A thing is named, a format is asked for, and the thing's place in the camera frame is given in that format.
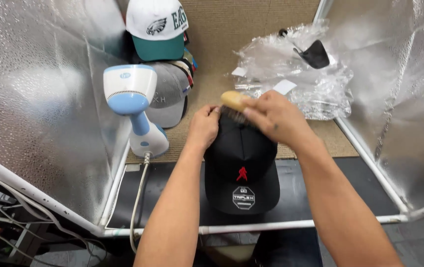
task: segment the eagle head logo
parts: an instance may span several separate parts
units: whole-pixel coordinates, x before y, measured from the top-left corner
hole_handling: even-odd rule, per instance
[[[160,33],[166,27],[166,18],[157,20],[151,23],[146,30],[146,33],[149,35],[154,35],[155,33]]]

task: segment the white pvc pipe frame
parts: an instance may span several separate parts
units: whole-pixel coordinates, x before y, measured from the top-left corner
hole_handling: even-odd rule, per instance
[[[327,12],[332,4],[333,0],[321,0],[319,3],[314,21],[325,18]],[[424,208],[418,209],[411,213],[408,212],[407,206],[400,199],[395,190],[388,183],[387,179],[381,173],[379,168],[375,165],[370,156],[365,152],[362,145],[357,141],[357,138],[354,136],[353,132],[349,129],[350,125],[345,123],[346,120],[335,119],[336,123],[340,126],[344,134],[348,137],[352,145],[358,151],[360,156],[363,158],[365,163],[370,167],[372,172],[375,174],[378,181],[383,186],[385,192],[392,199],[395,205],[400,210],[400,214],[390,215],[390,216],[377,216],[376,218],[380,223],[395,223],[395,222],[407,222],[408,220],[417,220],[424,217]],[[40,191],[35,186],[26,182],[21,177],[17,176],[12,171],[8,170],[0,164],[0,180],[9,186],[13,187],[15,190],[25,194],[27,197],[32,198],[38,203],[43,204],[47,208],[55,211],[57,214],[67,218],[68,220],[76,223],[77,225],[88,230],[97,237],[116,237],[116,236],[129,236],[130,229],[105,229],[105,225],[108,221],[110,213],[116,203],[118,190],[120,186],[120,181],[125,173],[125,162],[126,157],[129,152],[129,142],[127,143],[123,156],[118,167],[118,171],[115,175],[112,188],[108,195],[107,203],[105,209],[102,213],[102,217],[98,225],[95,225],[80,215],[76,214],[72,210],[68,209],[63,204],[59,203],[55,199],[51,198],[43,191]],[[249,231],[265,231],[265,230],[276,230],[276,229],[289,229],[289,228],[304,228],[304,227],[314,227],[313,220],[305,221],[293,221],[293,222],[274,222],[274,223],[261,223],[261,224],[244,224],[244,225],[224,225],[224,226],[200,226],[199,234],[218,234],[218,233],[234,233],[234,232],[249,232]],[[135,229],[135,236],[140,236],[143,233],[143,229]]]

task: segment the black cap brim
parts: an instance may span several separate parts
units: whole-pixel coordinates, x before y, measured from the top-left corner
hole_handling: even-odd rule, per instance
[[[213,164],[205,161],[205,195],[215,209],[232,215],[254,215],[273,209],[279,202],[280,187],[273,161],[262,179],[250,184],[224,182]]]

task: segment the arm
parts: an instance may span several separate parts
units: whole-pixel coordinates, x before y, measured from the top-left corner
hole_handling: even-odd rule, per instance
[[[139,242],[134,266],[192,266],[199,231],[202,158],[219,130],[219,113],[205,106],[191,120],[186,144]]]
[[[244,104],[244,114],[265,135],[296,152],[314,223],[337,265],[403,266],[380,223],[299,109],[273,90]]]

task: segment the reflective silver panel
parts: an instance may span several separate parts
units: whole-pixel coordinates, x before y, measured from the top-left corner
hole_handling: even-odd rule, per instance
[[[410,210],[424,207],[424,0],[334,0],[326,42],[354,71],[346,119]]]
[[[0,163],[96,224],[127,142],[102,87],[125,26],[114,0],[86,2],[103,12],[0,0]]]

